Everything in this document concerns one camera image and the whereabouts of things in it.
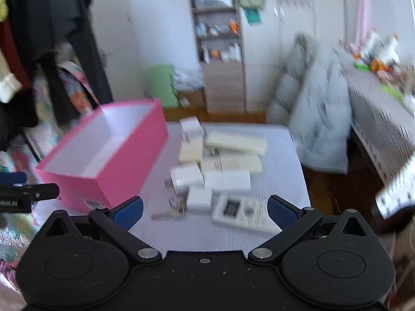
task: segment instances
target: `white remote control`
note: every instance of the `white remote control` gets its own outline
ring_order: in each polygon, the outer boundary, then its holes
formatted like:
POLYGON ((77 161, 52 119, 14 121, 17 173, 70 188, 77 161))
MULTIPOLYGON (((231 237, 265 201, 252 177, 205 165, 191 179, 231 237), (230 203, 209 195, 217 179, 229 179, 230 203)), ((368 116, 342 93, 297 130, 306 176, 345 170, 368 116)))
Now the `white remote control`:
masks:
POLYGON ((281 228, 268 215, 268 201, 236 195, 221 195, 212 219, 234 227, 278 234, 281 228))

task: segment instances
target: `remote control screen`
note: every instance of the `remote control screen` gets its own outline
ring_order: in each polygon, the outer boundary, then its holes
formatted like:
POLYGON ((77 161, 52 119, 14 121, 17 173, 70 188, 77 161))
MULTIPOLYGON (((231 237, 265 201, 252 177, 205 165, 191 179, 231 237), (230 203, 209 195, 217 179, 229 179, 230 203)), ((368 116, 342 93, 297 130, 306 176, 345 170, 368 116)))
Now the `remote control screen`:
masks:
POLYGON ((229 200, 228 204, 226 205, 225 211, 223 212, 223 215, 236 217, 240 205, 241 203, 239 201, 229 200))

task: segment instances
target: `open pink box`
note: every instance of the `open pink box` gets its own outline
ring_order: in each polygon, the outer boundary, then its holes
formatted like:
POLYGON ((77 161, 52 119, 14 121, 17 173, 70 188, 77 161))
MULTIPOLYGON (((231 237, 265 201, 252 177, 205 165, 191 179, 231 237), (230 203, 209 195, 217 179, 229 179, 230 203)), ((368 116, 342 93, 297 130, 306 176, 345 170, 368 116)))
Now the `open pink box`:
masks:
POLYGON ((69 208, 85 213, 112 208, 138 194, 167 136, 158 99, 103 105, 68 132, 35 171, 44 183, 59 186, 69 208))

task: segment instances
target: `screw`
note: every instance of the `screw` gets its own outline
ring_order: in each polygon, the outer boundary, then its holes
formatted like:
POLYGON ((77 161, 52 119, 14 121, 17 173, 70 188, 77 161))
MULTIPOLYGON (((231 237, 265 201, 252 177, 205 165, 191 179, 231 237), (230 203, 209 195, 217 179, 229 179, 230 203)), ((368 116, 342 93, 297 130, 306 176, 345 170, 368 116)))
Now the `screw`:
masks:
POLYGON ((272 256, 272 251, 268 248, 256 248, 252 250, 252 255, 256 258, 264 259, 272 256))
POLYGON ((153 248, 143 248, 137 252, 137 255, 141 258, 150 259, 158 255, 158 251, 153 248))

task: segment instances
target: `barcode sticker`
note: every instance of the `barcode sticker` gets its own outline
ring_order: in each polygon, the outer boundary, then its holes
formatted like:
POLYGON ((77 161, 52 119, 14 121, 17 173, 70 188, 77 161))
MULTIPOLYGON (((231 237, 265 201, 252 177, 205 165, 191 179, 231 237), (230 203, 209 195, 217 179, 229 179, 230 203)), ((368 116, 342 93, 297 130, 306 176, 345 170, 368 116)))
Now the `barcode sticker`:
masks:
POLYGON ((89 209, 105 208, 105 206, 97 200, 82 198, 82 201, 89 209))

